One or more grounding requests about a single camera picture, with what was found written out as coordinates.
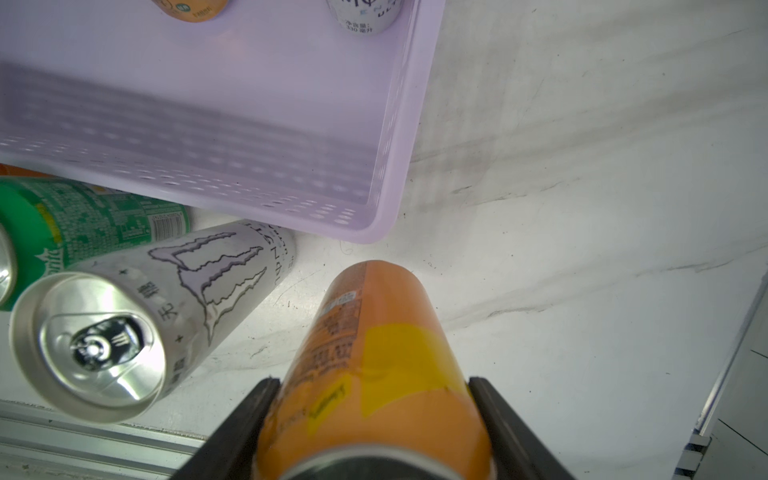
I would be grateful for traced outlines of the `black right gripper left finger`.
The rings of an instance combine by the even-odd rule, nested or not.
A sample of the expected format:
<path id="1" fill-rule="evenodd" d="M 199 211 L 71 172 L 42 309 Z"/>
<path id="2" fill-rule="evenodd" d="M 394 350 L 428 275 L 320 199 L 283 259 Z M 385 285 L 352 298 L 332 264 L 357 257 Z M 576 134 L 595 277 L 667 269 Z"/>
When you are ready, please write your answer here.
<path id="1" fill-rule="evenodd" d="M 250 479 L 259 434 L 280 386 L 276 378 L 261 380 L 171 479 Z"/>

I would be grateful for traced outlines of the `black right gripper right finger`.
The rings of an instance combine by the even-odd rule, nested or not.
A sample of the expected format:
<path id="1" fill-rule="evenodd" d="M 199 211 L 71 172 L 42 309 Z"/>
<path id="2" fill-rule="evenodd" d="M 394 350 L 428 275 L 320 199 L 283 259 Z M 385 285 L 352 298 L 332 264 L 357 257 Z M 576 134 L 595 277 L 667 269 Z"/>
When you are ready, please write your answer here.
<path id="1" fill-rule="evenodd" d="M 575 480 L 489 380 L 470 377 L 468 388 L 489 435 L 497 479 Z"/>

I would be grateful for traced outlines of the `orange Schweppes can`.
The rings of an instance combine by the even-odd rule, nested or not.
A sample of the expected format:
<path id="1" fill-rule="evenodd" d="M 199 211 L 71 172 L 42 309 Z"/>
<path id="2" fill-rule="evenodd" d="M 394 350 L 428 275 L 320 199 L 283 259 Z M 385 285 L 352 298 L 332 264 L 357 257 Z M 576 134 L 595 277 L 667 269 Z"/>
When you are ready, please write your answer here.
<path id="1" fill-rule="evenodd" d="M 493 479 L 491 443 L 409 270 L 355 264 L 330 285 L 272 402 L 255 479 Z"/>

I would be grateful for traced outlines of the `white Monster can front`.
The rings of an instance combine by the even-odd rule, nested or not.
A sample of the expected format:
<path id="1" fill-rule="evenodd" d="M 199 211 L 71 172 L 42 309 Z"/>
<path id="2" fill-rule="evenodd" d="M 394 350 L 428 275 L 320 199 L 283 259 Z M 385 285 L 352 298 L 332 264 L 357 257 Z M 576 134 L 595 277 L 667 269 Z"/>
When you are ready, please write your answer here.
<path id="1" fill-rule="evenodd" d="M 77 263 L 19 297 L 11 351 L 51 406 L 118 423 L 168 396 L 291 272 L 294 233 L 239 220 Z"/>

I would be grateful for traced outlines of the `white monster can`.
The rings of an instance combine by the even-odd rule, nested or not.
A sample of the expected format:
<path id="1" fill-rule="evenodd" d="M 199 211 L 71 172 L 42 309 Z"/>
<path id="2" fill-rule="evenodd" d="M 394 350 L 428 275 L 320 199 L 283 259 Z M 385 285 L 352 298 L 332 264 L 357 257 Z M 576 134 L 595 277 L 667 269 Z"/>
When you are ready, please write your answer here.
<path id="1" fill-rule="evenodd" d="M 374 35 L 389 28 L 397 19 L 402 0 L 327 0 L 337 22 L 348 32 Z"/>
<path id="2" fill-rule="evenodd" d="M 294 233 L 239 220 L 77 263 L 19 297 L 11 351 L 51 406 L 118 423 L 168 396 L 291 272 Z"/>

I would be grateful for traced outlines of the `green Sprite can small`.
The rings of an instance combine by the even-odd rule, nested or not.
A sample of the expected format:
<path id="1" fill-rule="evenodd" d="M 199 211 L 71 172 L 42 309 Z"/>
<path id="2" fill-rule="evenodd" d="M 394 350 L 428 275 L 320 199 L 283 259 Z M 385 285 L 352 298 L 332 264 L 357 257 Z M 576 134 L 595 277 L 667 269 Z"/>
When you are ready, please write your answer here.
<path id="1" fill-rule="evenodd" d="M 1 309 L 89 258 L 191 231 L 185 206 L 59 178 L 1 178 Z"/>

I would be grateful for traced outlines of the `orange Fanta can front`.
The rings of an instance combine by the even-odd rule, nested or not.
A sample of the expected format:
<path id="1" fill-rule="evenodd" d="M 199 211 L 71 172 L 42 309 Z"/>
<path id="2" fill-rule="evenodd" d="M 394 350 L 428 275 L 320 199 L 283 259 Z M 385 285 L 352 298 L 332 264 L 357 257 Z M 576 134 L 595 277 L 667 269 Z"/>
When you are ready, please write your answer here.
<path id="1" fill-rule="evenodd" d="M 24 178 L 52 178 L 52 175 L 49 174 L 6 164 L 0 165 L 0 175 Z"/>

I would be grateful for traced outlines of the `orange fanta can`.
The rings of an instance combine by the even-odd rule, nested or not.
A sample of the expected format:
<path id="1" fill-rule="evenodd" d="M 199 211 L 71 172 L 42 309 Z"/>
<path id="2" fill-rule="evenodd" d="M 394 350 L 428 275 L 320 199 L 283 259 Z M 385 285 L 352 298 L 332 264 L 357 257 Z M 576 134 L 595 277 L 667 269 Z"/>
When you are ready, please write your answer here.
<path id="1" fill-rule="evenodd" d="M 218 16 L 228 0 L 153 0 L 165 14 L 188 23 L 200 23 Z"/>
<path id="2" fill-rule="evenodd" d="M 49 174 L 6 164 L 0 165 L 0 175 L 24 178 L 52 178 L 52 175 Z"/>

